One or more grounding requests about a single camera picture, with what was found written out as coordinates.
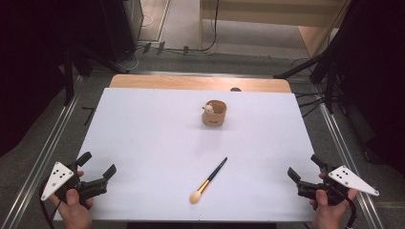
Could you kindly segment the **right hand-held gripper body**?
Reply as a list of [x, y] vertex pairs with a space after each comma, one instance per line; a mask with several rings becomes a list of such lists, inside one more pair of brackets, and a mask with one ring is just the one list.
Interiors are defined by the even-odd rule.
[[379, 192], [345, 165], [328, 172], [321, 183], [309, 183], [296, 176], [298, 195], [316, 199], [316, 191], [327, 192], [328, 205], [335, 206], [348, 197], [350, 189], [378, 197]]

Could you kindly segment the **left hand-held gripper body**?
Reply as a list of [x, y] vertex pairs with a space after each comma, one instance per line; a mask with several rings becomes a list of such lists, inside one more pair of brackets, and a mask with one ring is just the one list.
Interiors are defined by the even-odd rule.
[[77, 167], [80, 163], [74, 162], [64, 165], [57, 161], [46, 181], [40, 199], [47, 200], [55, 195], [59, 200], [66, 202], [66, 193], [75, 189], [79, 194], [79, 202], [86, 205], [86, 200], [105, 194], [107, 192], [108, 179], [102, 177], [93, 181], [82, 181], [77, 174]]

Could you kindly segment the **makeup brush with dark handle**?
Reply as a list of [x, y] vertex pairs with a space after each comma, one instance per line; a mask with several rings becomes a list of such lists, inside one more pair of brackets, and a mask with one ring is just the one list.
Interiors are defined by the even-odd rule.
[[214, 177], [221, 171], [225, 163], [227, 162], [227, 158], [225, 157], [223, 161], [215, 168], [215, 170], [210, 174], [210, 176], [205, 180], [205, 182], [195, 191], [193, 192], [190, 197], [189, 201], [191, 204], [196, 204], [199, 202], [203, 192], [208, 187], [209, 183], [214, 179]]

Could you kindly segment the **wooden cup with bear figure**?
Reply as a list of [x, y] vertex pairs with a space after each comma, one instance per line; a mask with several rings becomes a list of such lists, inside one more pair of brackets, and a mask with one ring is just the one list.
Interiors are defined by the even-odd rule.
[[209, 100], [202, 107], [202, 123], [206, 126], [222, 126], [227, 112], [226, 104], [221, 100]]

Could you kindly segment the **person's right hand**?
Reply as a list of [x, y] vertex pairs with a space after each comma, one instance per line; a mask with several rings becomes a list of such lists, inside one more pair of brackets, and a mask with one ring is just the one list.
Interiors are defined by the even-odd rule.
[[322, 189], [316, 191], [316, 199], [311, 199], [309, 204], [317, 206], [312, 217], [314, 229], [340, 229], [346, 209], [350, 206], [346, 200], [329, 206], [328, 195]]

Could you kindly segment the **person's left hand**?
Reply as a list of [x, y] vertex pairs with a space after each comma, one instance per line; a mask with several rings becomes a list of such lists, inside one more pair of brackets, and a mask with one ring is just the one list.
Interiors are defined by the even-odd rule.
[[51, 195], [51, 202], [63, 219], [64, 229], [92, 229], [92, 215], [89, 210], [80, 204], [79, 193], [76, 189], [66, 192], [66, 201]]

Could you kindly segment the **white table sheet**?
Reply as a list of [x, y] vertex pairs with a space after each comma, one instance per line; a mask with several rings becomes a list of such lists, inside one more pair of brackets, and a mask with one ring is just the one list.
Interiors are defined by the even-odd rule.
[[[203, 124], [203, 106], [227, 106], [222, 126]], [[309, 221], [312, 209], [288, 177], [318, 171], [293, 94], [114, 89], [103, 92], [82, 152], [88, 180], [117, 172], [96, 197], [96, 220]], [[195, 192], [227, 158], [198, 203]]]

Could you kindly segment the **black tripod stand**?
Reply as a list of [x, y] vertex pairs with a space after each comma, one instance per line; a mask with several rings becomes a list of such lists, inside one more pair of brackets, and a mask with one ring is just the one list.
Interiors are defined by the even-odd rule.
[[354, 51], [354, 45], [360, 41], [361, 28], [366, 21], [365, 16], [369, 2], [370, 0], [351, 0], [339, 31], [326, 49], [303, 64], [285, 73], [274, 75], [274, 78], [287, 79], [315, 65], [315, 69], [309, 77], [310, 82], [318, 84], [325, 77], [327, 78], [327, 88], [322, 101], [332, 114], [333, 86], [337, 76], [342, 74], [345, 58]]
[[114, 73], [128, 73], [123, 67], [113, 64], [95, 52], [76, 45], [74, 43], [63, 43], [63, 58], [64, 58], [64, 79], [65, 79], [65, 101], [64, 105], [67, 106], [74, 98], [75, 87], [73, 81], [73, 67], [84, 75], [89, 75], [92, 72], [87, 58], [90, 57], [102, 66], [110, 69]]

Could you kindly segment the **black cabinet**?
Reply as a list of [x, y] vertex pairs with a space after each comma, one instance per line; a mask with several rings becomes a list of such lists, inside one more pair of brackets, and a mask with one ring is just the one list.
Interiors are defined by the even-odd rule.
[[133, 53], [139, 41], [144, 14], [140, 0], [98, 0], [97, 49], [111, 61], [120, 62]]

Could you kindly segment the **light wooden furniture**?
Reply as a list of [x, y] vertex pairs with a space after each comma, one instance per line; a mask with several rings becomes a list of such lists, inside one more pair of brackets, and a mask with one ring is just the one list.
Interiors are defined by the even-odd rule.
[[297, 26], [310, 57], [322, 52], [352, 0], [219, 0], [224, 21]]

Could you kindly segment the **metal floor rail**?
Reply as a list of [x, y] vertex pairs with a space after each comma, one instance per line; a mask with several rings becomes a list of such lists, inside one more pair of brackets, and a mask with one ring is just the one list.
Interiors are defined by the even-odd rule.
[[35, 163], [30, 168], [30, 172], [24, 176], [24, 183], [16, 193], [12, 206], [5, 220], [1, 223], [0, 229], [16, 229], [32, 198], [37, 199], [35, 193], [40, 186], [41, 178], [51, 160], [59, 138], [73, 113], [82, 86], [83, 77], [79, 75], [75, 79], [72, 100], [65, 105], [58, 114], [57, 121], [54, 123], [52, 130], [47, 136], [47, 140], [41, 148], [41, 151], [35, 158]]
[[[340, 156], [342, 163], [351, 171], [360, 175], [355, 162], [352, 158], [351, 151], [341, 134], [335, 115], [331, 114], [325, 104], [320, 104], [320, 111], [327, 123], [331, 137]], [[362, 213], [371, 229], [385, 229], [381, 217], [378, 215], [373, 197], [367, 193], [361, 192], [357, 196], [357, 202], [360, 205]]]

